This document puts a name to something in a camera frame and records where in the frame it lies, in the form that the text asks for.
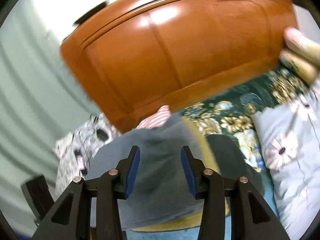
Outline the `grey knitted pants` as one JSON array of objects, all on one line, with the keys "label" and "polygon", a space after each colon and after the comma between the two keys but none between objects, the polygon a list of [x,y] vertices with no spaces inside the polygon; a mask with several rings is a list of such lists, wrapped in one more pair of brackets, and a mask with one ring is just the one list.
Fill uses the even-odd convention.
[{"label": "grey knitted pants", "polygon": [[127,158],[133,145],[140,148],[140,164],[133,193],[119,201],[121,227],[133,230],[167,223],[202,211],[203,201],[190,194],[181,164],[181,149],[196,141],[178,114],[162,127],[134,129],[102,147],[92,159],[87,180],[99,178]]}]

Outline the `dark grey folded garment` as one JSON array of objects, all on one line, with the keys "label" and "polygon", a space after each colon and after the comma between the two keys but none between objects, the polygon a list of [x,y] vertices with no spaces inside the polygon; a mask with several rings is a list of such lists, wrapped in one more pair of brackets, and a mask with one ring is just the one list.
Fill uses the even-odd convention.
[{"label": "dark grey folded garment", "polygon": [[245,156],[230,137],[212,134],[206,136],[206,139],[224,178],[236,180],[240,176],[247,177],[259,193],[264,195],[265,189],[260,173],[245,162]]}]

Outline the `grey floral cloth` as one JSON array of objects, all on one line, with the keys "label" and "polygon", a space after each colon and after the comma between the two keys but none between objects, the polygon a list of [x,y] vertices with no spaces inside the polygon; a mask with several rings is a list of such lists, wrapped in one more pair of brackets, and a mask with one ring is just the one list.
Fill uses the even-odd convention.
[{"label": "grey floral cloth", "polygon": [[97,152],[120,136],[121,133],[101,113],[57,140],[53,148],[59,159],[55,194],[60,196],[74,177],[85,178]]}]

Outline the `mustard yellow knitted sweater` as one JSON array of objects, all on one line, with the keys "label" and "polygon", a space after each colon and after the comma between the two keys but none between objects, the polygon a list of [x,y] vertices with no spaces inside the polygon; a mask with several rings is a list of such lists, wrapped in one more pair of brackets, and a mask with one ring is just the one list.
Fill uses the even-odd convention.
[{"label": "mustard yellow knitted sweater", "polygon": [[[218,174],[221,174],[217,161],[214,157],[213,151],[210,149],[210,146],[205,136],[198,131],[196,125],[189,118],[183,116],[182,120],[184,124],[189,128],[189,131],[191,132],[196,141],[196,153],[198,154],[197,158],[201,159],[206,167],[209,167],[212,170],[216,171]],[[152,233],[186,230],[200,226],[201,218],[202,211],[199,211],[181,219],[176,219],[167,223],[136,228],[133,229],[133,231]]]}]

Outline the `light blue floral duvet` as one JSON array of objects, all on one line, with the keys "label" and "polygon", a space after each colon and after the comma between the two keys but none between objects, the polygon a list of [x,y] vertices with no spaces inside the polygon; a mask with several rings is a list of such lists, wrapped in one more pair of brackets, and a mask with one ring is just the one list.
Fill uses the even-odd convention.
[{"label": "light blue floral duvet", "polygon": [[319,80],[286,104],[252,115],[280,222],[300,239],[319,211]]}]

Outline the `teal floral bed blanket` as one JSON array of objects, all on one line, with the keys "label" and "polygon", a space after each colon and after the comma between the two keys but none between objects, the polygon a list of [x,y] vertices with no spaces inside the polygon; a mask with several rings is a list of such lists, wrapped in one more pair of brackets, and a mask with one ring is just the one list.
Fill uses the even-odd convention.
[{"label": "teal floral bed blanket", "polygon": [[295,100],[308,90],[292,70],[278,67],[220,95],[196,103],[182,111],[205,136],[223,134],[230,137],[256,171],[265,166],[260,141],[252,115]]}]

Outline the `red striped cloth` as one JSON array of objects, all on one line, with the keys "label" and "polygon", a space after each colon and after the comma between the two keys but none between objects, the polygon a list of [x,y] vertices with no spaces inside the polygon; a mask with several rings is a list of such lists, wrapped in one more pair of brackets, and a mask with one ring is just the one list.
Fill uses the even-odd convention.
[{"label": "red striped cloth", "polygon": [[152,129],[155,127],[163,126],[167,120],[171,117],[171,111],[168,105],[161,106],[159,110],[142,120],[136,129]]}]

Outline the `green floral pillow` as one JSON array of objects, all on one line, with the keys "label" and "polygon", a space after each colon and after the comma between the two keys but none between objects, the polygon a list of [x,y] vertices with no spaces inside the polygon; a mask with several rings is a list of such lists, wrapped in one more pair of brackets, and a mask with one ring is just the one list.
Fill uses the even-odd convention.
[{"label": "green floral pillow", "polygon": [[319,74],[319,67],[288,49],[280,52],[279,61],[286,68],[294,71],[308,85],[311,85]]}]

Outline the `orange wooden headboard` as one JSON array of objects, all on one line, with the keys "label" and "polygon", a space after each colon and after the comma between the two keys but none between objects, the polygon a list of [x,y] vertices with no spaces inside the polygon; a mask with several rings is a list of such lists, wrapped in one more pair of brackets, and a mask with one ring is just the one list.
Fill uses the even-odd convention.
[{"label": "orange wooden headboard", "polygon": [[291,0],[118,0],[79,25],[61,55],[119,131],[272,69]]}]

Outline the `pink cream pillow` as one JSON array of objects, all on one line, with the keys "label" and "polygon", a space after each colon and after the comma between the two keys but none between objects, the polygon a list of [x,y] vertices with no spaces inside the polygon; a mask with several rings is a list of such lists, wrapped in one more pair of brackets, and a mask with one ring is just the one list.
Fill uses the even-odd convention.
[{"label": "pink cream pillow", "polygon": [[285,29],[284,40],[289,49],[319,67],[319,43],[307,38],[293,27]]}]

